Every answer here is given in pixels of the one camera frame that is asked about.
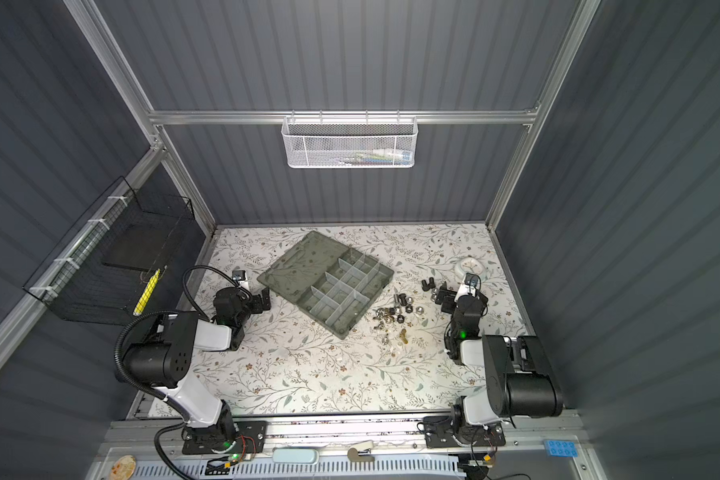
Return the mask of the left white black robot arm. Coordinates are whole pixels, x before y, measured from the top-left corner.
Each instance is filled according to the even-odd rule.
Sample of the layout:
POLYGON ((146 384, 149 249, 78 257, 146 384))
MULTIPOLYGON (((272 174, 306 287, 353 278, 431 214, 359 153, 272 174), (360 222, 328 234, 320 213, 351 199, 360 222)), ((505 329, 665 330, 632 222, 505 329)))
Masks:
POLYGON ((242 447, 230 407, 212 394, 192 373, 197 351, 237 351, 245 325, 253 315, 271 309, 267 288, 247 294, 240 287, 218 291, 215 315, 207 320, 198 311, 143 314, 119 336, 115 369, 119 381, 176 410, 187 452, 227 453, 242 447))

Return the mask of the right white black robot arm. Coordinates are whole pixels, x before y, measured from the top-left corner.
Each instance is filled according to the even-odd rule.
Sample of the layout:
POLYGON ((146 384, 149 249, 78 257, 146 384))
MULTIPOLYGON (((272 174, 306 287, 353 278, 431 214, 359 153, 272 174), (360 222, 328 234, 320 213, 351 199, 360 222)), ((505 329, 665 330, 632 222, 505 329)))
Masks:
POLYGON ((436 447, 449 442, 498 446, 503 420, 562 413, 563 393, 539 338, 480 331, 488 299, 475 281, 467 276, 456 290, 441 285, 434 303, 450 316, 443 336, 448 358, 458 366, 481 367, 485 374, 484 384, 459 397, 448 416, 424 420, 424 431, 436 447))

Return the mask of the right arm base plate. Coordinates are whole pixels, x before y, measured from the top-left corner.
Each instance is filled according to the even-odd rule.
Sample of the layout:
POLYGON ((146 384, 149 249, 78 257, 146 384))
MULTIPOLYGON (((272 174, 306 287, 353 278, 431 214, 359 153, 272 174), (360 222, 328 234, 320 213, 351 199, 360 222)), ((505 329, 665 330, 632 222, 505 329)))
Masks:
POLYGON ((500 424, 471 425, 450 415, 426 416, 417 424, 430 449, 485 447, 498 449, 506 445, 500 424))

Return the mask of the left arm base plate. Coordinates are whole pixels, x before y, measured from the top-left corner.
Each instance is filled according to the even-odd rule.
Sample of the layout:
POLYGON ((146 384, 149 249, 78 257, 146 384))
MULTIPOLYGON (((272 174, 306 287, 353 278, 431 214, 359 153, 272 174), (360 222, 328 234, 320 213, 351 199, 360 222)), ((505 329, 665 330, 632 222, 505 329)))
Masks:
POLYGON ((207 428, 185 427, 181 437, 184 455, 258 454, 263 451, 268 423, 235 421, 207 428))

